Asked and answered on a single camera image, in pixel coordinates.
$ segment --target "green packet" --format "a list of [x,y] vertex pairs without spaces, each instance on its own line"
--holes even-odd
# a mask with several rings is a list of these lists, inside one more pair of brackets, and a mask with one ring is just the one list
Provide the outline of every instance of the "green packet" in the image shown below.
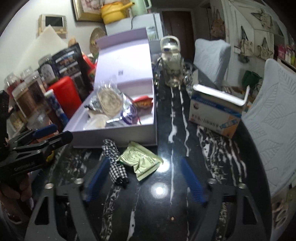
[[160,164],[163,164],[162,158],[135,142],[129,143],[128,148],[118,158],[118,161],[133,167],[138,181],[149,176],[159,168]]

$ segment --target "cardboard box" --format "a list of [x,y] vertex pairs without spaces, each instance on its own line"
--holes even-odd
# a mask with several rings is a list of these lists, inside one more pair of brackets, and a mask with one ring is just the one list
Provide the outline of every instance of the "cardboard box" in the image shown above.
[[71,118],[65,131],[73,133],[72,144],[76,148],[101,148],[103,140],[113,139],[118,147],[125,147],[130,141],[141,145],[157,145],[156,109],[141,118],[142,125],[107,127],[84,130],[88,121],[88,104],[101,81],[116,75],[118,89],[132,99],[148,95],[155,97],[151,67],[150,49],[146,29],[131,30],[97,41],[100,48],[94,88]]
[[232,138],[248,102],[250,87],[244,99],[204,85],[194,85],[189,120]]

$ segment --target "refrigerator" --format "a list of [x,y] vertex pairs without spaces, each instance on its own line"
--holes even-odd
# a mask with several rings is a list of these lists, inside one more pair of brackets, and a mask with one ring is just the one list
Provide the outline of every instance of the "refrigerator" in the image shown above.
[[107,35],[132,29],[146,28],[149,41],[163,38],[163,27],[159,13],[148,13],[106,24]]

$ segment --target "white chair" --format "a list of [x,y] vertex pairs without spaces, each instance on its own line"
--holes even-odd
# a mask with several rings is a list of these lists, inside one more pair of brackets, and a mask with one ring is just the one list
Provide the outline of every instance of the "white chair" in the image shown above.
[[268,59],[259,94],[242,119],[261,157],[273,197],[296,171],[296,74]]
[[231,46],[224,40],[197,39],[194,64],[199,69],[199,73],[206,75],[218,88],[221,88],[230,53]]

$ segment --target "picture frame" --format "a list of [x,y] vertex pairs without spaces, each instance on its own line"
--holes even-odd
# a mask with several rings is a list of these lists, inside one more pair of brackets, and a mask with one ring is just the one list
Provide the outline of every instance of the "picture frame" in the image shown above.
[[76,22],[103,22],[100,0],[71,0]]

